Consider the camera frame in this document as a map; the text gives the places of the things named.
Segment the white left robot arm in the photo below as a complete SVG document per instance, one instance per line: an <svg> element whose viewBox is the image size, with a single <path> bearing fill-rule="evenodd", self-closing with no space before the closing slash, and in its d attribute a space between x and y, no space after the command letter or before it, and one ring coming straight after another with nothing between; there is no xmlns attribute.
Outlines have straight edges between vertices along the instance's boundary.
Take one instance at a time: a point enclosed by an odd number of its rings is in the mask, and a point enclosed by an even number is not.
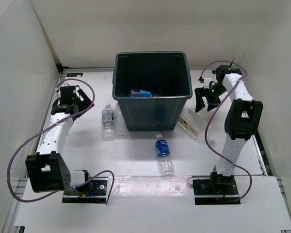
<svg viewBox="0 0 291 233"><path fill-rule="evenodd" d="M92 190L87 170L70 171L62 157L68 132L74 121L73 116L90 106L91 100L82 89L65 84L59 89L59 98L53 103L50 112L52 127L45 133L42 144L34 155L26 158L25 165L34 192L68 190L72 187L87 194Z"/></svg>

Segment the clear bottle apple label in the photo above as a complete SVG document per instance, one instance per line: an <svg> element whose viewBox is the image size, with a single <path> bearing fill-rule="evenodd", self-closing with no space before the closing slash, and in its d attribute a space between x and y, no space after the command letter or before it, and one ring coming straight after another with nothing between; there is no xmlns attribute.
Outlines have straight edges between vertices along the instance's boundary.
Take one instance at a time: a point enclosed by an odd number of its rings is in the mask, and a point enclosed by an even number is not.
<svg viewBox="0 0 291 233"><path fill-rule="evenodd" d="M184 106L178 122L184 127L192 136L198 140L205 141L205 130L207 121L193 112L189 107Z"/></svg>

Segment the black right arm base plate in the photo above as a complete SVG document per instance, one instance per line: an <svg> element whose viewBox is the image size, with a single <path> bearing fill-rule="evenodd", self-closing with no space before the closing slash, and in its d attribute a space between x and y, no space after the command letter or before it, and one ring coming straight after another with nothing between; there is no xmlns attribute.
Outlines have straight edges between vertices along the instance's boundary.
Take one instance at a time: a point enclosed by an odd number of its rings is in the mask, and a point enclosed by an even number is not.
<svg viewBox="0 0 291 233"><path fill-rule="evenodd" d="M241 203L235 180L230 188L213 188L210 186L210 179L191 176L188 179L188 186L194 190L195 205L238 205Z"/></svg>

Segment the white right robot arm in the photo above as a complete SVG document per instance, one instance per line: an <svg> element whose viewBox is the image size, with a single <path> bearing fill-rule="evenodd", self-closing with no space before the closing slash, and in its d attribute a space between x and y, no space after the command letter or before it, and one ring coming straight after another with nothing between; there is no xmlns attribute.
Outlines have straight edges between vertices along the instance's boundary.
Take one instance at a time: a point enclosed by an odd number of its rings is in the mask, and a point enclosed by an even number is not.
<svg viewBox="0 0 291 233"><path fill-rule="evenodd" d="M232 187L237 160L243 146L252 135L257 133L263 104L261 101L254 100L246 89L242 81L247 75L244 70L220 65L212 73L215 75L215 81L204 77L199 78L203 87L194 90L195 111L199 112L207 108L208 111L217 112L223 104L220 99L222 94L226 94L226 97L231 100L231 107L224 124L225 145L208 182L210 192L219 194Z"/></svg>

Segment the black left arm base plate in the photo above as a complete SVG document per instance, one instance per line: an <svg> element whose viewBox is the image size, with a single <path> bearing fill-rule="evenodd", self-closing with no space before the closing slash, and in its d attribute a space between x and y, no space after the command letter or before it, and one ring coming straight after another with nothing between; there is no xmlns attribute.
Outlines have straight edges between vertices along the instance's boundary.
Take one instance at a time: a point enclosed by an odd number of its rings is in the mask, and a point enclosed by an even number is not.
<svg viewBox="0 0 291 233"><path fill-rule="evenodd" d="M88 186L64 191L62 203L103 204L107 199L108 178L94 178Z"/></svg>

